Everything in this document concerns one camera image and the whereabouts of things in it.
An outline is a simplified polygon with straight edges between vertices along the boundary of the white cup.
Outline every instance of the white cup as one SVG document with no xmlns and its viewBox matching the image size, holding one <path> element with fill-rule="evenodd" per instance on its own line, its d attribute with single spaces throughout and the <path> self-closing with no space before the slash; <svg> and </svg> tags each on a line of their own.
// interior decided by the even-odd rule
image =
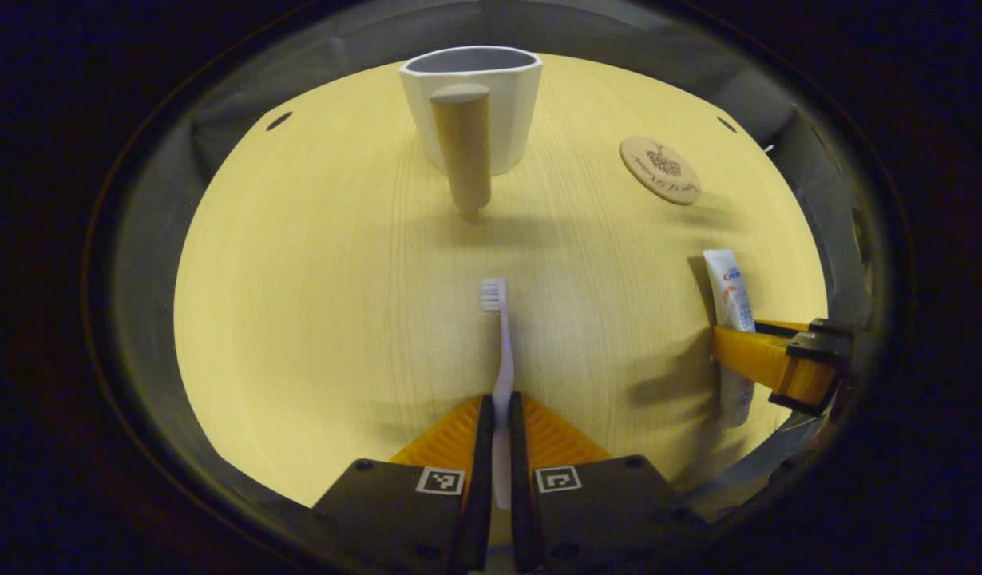
<svg viewBox="0 0 982 575">
<path fill-rule="evenodd" d="M 446 172 L 430 112 L 430 95 L 454 84 L 480 84 L 491 91 L 491 174 L 509 171 L 527 145 L 541 66 L 537 54 L 504 46 L 446 48 L 417 56 L 400 66 L 406 100 L 430 163 Z"/>
</svg>

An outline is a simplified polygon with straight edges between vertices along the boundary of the hole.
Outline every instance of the hole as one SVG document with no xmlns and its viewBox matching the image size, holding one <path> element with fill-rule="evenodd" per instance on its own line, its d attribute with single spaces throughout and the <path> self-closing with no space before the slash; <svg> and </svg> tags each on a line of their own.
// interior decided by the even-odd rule
<svg viewBox="0 0 982 575">
<path fill-rule="evenodd" d="M 271 124 L 268 125 L 266 131 L 271 132 L 274 128 L 279 127 L 279 125 L 282 124 L 283 121 L 289 120 L 289 116 L 291 116 L 292 114 L 293 113 L 291 112 L 283 113 L 282 116 L 277 117 L 275 121 L 272 121 Z"/>
<path fill-rule="evenodd" d="M 426 543 L 417 543 L 417 546 L 414 547 L 414 553 L 417 554 L 417 557 L 428 561 L 435 561 L 441 556 L 440 549 L 433 545 L 427 545 Z"/>
<path fill-rule="evenodd" d="M 552 557 L 556 559 L 572 559 L 578 554 L 580 554 L 580 547 L 572 543 L 560 543 L 560 545 L 556 545 L 555 549 L 552 549 Z"/>
<path fill-rule="evenodd" d="M 736 134 L 737 133 L 736 132 L 736 128 L 733 128 L 732 127 L 732 124 L 729 124 L 728 121 L 722 120 L 721 117 L 719 117 L 718 121 L 721 121 L 721 123 L 724 124 L 726 128 L 728 128 L 729 130 L 732 130 L 732 133 L 733 134 Z"/>
</svg>

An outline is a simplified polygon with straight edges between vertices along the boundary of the toothbrush bristles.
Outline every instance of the toothbrush bristles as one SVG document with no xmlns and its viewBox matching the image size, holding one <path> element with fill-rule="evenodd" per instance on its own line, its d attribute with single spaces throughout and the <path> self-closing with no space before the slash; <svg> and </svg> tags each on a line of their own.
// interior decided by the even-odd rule
<svg viewBox="0 0 982 575">
<path fill-rule="evenodd" d="M 481 280 L 481 305 L 484 311 L 501 311 L 501 300 L 505 291 L 505 281 L 501 277 L 486 277 Z"/>
</svg>

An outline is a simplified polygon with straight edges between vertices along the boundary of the wood grain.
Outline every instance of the wood grain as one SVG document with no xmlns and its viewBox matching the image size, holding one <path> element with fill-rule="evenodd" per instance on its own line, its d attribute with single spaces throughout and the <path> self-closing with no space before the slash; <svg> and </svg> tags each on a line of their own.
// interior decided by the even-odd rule
<svg viewBox="0 0 982 575">
<path fill-rule="evenodd" d="M 189 401 L 229 462 L 309 506 L 354 458 L 387 459 L 490 393 L 489 276 L 509 281 L 517 389 L 612 454 L 647 455 L 677 489 L 786 418 L 760 390 L 746 425 L 717 427 L 700 258 L 735 250 L 757 317 L 823 316 L 817 250 L 786 182 L 713 105 L 543 59 L 527 152 L 493 178 L 479 222 L 458 217 L 425 159 L 398 65 L 277 106 L 232 150 L 189 229 L 174 310 Z M 693 206 L 629 173 L 618 147 L 635 134 L 692 163 Z"/>
</svg>

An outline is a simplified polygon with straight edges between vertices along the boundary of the wooden dowel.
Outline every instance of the wooden dowel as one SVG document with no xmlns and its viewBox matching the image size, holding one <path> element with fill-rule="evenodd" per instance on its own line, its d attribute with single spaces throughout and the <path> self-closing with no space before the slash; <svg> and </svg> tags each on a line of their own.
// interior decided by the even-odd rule
<svg viewBox="0 0 982 575">
<path fill-rule="evenodd" d="M 491 90 L 454 84 L 430 94 L 430 110 L 455 206 L 476 212 L 491 201 Z"/>
</svg>

